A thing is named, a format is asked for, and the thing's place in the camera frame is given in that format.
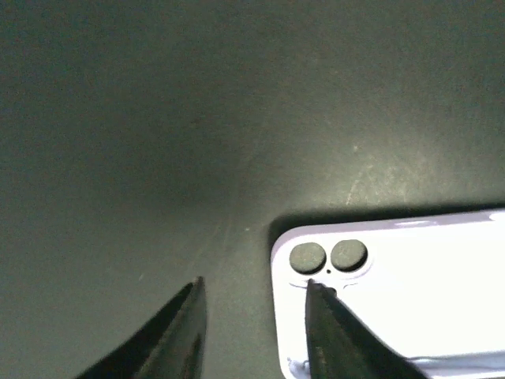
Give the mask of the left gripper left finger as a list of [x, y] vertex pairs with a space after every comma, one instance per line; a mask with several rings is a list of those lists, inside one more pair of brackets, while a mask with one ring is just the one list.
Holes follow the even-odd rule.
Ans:
[[186, 284], [121, 346], [80, 378], [200, 378], [207, 331], [204, 278]]

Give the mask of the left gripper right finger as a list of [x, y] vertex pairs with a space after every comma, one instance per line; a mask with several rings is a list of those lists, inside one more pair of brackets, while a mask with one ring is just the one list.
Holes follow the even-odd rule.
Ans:
[[305, 331], [312, 378], [422, 379], [412, 363], [382, 344], [322, 283], [310, 280]]

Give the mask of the lavender phone case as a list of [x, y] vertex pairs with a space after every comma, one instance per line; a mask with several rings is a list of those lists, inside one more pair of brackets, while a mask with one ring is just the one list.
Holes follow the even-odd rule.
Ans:
[[310, 280], [390, 349], [433, 378], [504, 375], [504, 212], [501, 209], [303, 226], [271, 251], [279, 362], [309, 377]]

